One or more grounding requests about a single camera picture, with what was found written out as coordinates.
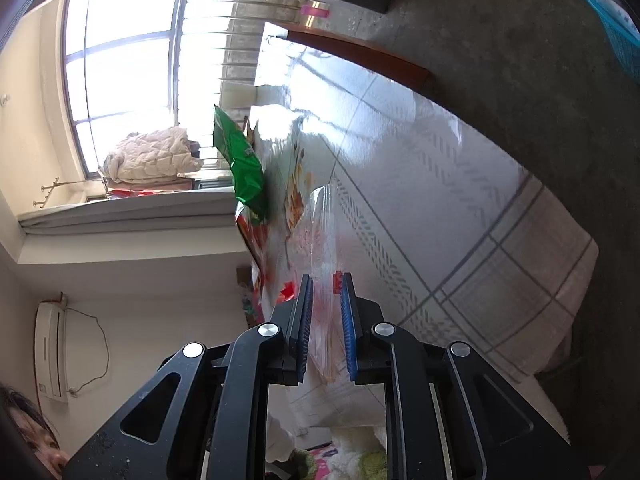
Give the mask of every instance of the metal hook rack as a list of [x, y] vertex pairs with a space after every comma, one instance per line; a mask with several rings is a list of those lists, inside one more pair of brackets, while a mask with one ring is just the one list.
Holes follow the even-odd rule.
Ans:
[[[66, 186], [67, 184], [84, 184], [85, 182], [87, 182], [87, 181], [86, 180], [73, 180], [71, 182], [60, 182], [60, 177], [57, 176], [56, 179], [53, 181], [53, 184], [51, 184], [51, 186], [41, 186], [40, 187], [40, 190], [42, 192], [44, 192], [45, 190], [48, 190], [47, 194], [44, 197], [44, 200], [41, 200], [40, 202], [37, 202], [37, 201], [34, 200], [33, 201], [33, 206], [34, 207], [40, 206], [40, 209], [43, 209], [44, 206], [47, 205], [47, 202], [49, 201], [49, 197], [51, 196], [51, 193], [57, 187]], [[105, 195], [105, 197], [108, 197], [110, 193], [109, 193], [109, 187], [107, 185], [107, 179], [102, 177], [101, 178], [101, 182], [102, 182], [102, 185], [104, 186], [104, 195]]]

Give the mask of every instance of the pink object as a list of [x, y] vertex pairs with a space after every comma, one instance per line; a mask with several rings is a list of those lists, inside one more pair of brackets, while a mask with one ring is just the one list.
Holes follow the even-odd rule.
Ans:
[[300, 14], [303, 16], [315, 16], [316, 18], [328, 18], [329, 9], [320, 9], [320, 7], [313, 7], [307, 4], [300, 7]]
[[337, 454], [337, 448], [333, 444], [329, 444], [328, 446], [321, 447], [320, 449], [312, 449], [310, 453], [313, 455], [314, 460], [318, 465], [318, 471], [316, 472], [314, 480], [322, 480], [329, 476], [331, 471], [329, 471], [329, 466], [326, 464], [326, 459]]

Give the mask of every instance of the white wall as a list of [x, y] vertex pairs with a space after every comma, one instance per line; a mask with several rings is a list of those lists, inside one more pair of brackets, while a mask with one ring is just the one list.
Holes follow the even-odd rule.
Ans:
[[[199, 341], [207, 347], [235, 340], [246, 329], [239, 294], [176, 300], [79, 301], [70, 307], [98, 316], [110, 350], [105, 378], [86, 386], [68, 404], [41, 399], [44, 414], [74, 453], [137, 389], [166, 357]], [[95, 321], [67, 313], [66, 373], [79, 387], [104, 372], [106, 351]]]
[[[0, 54], [0, 189], [14, 214], [33, 211], [61, 169], [44, 114], [40, 91], [40, 18], [38, 9], [16, 27]], [[69, 190], [52, 193], [47, 206], [66, 203]]]
[[[64, 7], [64, 0], [53, 0], [40, 9], [40, 89], [51, 142], [60, 163], [61, 180], [74, 182], [84, 180], [84, 172], [71, 131], [62, 83]], [[102, 184], [96, 182], [95, 185], [97, 192], [90, 196], [104, 192]]]
[[33, 329], [38, 300], [6, 258], [0, 258], [0, 381], [36, 400]]
[[25, 238], [24, 230], [18, 224], [14, 212], [11, 211], [2, 190], [0, 190], [0, 245], [2, 245], [0, 253], [9, 258], [10, 263], [17, 262]]

